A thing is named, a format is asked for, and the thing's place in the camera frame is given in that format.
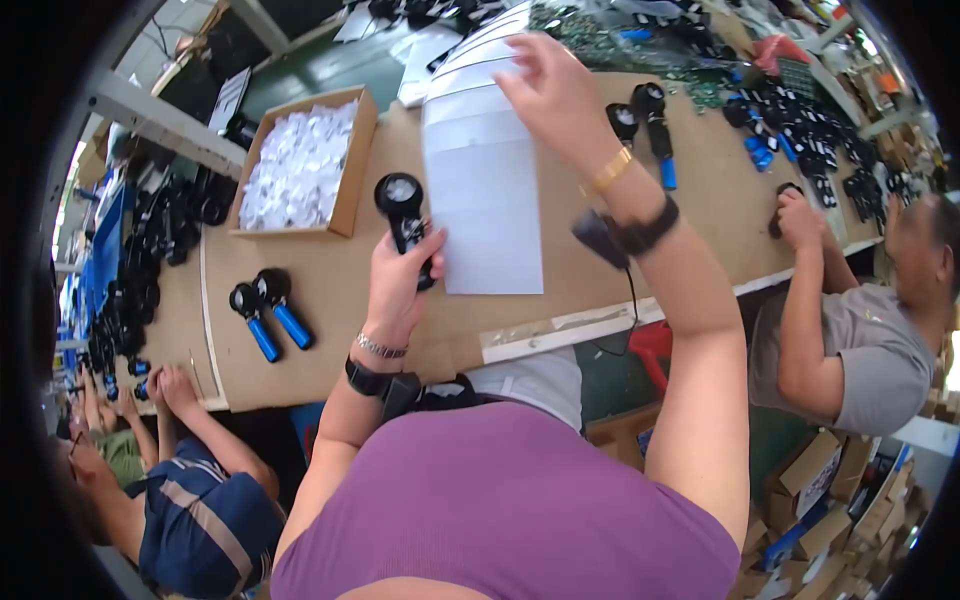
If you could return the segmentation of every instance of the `silver watch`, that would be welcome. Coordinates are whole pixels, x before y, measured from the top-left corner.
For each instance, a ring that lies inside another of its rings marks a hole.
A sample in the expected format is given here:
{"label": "silver watch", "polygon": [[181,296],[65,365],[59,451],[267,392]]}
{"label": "silver watch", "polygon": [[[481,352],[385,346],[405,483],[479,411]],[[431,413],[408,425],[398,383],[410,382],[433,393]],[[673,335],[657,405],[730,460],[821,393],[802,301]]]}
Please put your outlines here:
{"label": "silver watch", "polygon": [[407,355],[408,348],[389,348],[383,346],[368,338],[364,335],[363,331],[357,333],[357,346],[380,358],[403,358]]}

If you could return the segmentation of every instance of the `white document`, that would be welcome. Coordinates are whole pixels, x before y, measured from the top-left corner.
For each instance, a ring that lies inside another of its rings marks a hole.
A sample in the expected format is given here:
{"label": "white document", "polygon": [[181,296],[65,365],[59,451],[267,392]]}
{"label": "white document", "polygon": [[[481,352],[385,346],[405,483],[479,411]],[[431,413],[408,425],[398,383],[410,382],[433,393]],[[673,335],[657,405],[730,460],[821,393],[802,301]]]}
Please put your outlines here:
{"label": "white document", "polygon": [[504,37],[529,14],[527,2],[464,40],[427,91],[423,166],[431,217],[448,230],[448,294],[543,293],[533,140],[492,79],[517,69]]}
{"label": "white document", "polygon": [[428,25],[412,36],[413,45],[403,70],[398,100],[407,108],[418,107],[426,98],[433,74],[426,66],[436,57],[453,48],[464,38],[443,25]]}
{"label": "white document", "polygon": [[372,36],[376,32],[383,31],[390,27],[390,21],[387,19],[375,19],[370,14],[370,2],[361,2],[353,12],[344,21],[340,31],[333,37],[333,41],[354,41],[363,39],[366,36]]}

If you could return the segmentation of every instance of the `black wrist strap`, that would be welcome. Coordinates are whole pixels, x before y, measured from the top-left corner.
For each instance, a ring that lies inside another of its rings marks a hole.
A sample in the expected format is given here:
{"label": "black wrist strap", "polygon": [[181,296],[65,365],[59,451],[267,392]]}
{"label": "black wrist strap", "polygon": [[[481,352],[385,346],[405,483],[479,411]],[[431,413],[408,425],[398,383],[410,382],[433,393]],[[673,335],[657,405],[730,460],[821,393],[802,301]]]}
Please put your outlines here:
{"label": "black wrist strap", "polygon": [[634,221],[625,225],[617,224],[619,229],[617,236],[627,254],[640,256],[649,252],[667,231],[677,224],[677,220],[680,219],[680,209],[669,194],[665,196],[663,211],[652,223],[643,225]]}
{"label": "black wrist strap", "polygon": [[383,395],[390,387],[390,382],[399,375],[398,372],[374,372],[367,369],[358,362],[354,362],[347,357],[347,363],[344,365],[347,373],[347,383],[361,396],[376,396],[382,399]]}

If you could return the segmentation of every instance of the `green shirt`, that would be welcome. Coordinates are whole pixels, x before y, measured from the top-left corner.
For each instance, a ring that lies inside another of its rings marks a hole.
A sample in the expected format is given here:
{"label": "green shirt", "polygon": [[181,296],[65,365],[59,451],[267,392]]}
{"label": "green shirt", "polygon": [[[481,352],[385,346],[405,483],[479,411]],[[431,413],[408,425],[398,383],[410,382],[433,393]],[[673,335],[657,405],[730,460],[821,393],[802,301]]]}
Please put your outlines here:
{"label": "green shirt", "polygon": [[143,460],[140,458],[140,446],[131,429],[107,433],[91,431],[90,438],[100,450],[110,470],[117,476],[120,488],[126,488],[134,481],[143,479]]}

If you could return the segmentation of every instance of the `navy striped shirt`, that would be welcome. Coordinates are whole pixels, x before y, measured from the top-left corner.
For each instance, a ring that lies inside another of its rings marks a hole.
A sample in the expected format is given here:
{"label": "navy striped shirt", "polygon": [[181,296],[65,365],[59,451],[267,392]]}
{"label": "navy striped shirt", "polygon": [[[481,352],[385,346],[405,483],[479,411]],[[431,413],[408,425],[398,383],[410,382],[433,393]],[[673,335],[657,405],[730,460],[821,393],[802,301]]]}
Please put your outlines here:
{"label": "navy striped shirt", "polygon": [[190,598],[228,598],[270,575],[283,512],[247,473],[227,475],[200,441],[126,488],[147,494],[141,575]]}

